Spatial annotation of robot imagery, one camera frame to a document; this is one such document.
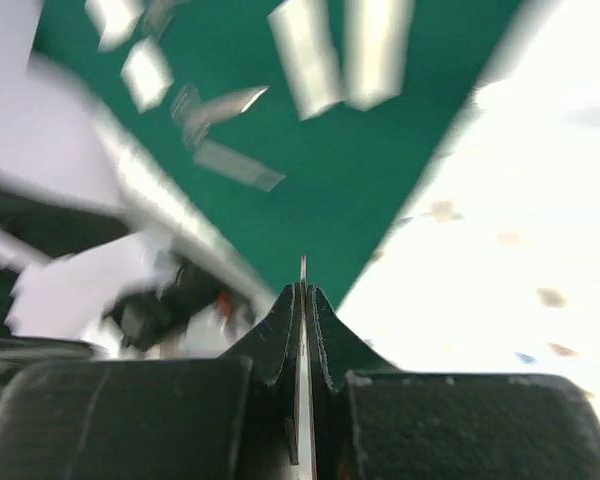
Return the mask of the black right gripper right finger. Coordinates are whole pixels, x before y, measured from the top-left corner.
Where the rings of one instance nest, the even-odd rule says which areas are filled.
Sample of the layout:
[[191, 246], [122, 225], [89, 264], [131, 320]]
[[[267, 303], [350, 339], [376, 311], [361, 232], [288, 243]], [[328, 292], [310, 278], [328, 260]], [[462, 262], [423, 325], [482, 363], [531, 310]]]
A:
[[399, 369], [337, 317], [319, 287], [308, 287], [306, 307], [313, 470], [318, 479], [360, 479], [347, 374]]

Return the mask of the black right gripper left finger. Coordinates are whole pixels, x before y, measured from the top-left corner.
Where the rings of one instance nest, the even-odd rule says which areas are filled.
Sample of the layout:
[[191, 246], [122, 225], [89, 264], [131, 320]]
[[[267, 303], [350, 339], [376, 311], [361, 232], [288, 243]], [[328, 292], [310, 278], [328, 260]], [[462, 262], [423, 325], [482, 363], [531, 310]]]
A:
[[298, 463], [301, 305], [300, 286], [285, 286], [268, 314], [219, 356], [244, 369], [229, 419], [231, 465]]

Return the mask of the steel forceps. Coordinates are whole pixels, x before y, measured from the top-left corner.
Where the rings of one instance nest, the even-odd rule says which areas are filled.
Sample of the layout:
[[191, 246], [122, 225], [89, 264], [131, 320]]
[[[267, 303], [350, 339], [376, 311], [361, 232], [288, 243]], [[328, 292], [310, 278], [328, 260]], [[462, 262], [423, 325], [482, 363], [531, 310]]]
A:
[[316, 480], [317, 461], [314, 432], [314, 400], [313, 400], [313, 367], [310, 334], [313, 327], [313, 312], [308, 282], [307, 256], [303, 255], [300, 262], [300, 345], [299, 345], [299, 387], [298, 400], [300, 407], [299, 419], [299, 461], [301, 479]]

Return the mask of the steel tweezers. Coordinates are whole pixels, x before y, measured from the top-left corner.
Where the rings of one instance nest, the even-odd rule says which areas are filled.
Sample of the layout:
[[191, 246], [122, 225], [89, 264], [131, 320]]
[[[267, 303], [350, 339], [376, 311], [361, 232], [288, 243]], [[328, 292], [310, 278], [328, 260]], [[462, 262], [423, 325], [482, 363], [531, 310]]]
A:
[[247, 186], [271, 191], [285, 175], [217, 142], [206, 140], [195, 151], [198, 165]]

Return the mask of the steel surgical scissors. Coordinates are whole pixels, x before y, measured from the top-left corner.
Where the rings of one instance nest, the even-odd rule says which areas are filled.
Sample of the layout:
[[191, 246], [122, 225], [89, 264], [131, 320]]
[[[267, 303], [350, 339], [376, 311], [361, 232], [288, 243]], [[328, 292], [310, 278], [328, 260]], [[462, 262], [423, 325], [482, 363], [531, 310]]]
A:
[[213, 125], [245, 113], [268, 89], [268, 86], [250, 87], [203, 101], [198, 89], [187, 84], [171, 105], [171, 117], [181, 130], [185, 145], [196, 149]]

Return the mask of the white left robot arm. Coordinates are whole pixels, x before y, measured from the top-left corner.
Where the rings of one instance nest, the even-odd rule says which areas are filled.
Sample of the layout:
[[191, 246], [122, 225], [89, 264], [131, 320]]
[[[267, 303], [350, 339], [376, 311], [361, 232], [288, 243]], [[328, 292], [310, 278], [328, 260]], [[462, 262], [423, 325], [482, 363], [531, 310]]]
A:
[[272, 296], [221, 257], [229, 246], [170, 181], [131, 188], [117, 207], [0, 177], [0, 346], [75, 342], [112, 323], [139, 352], [185, 332], [234, 343]]

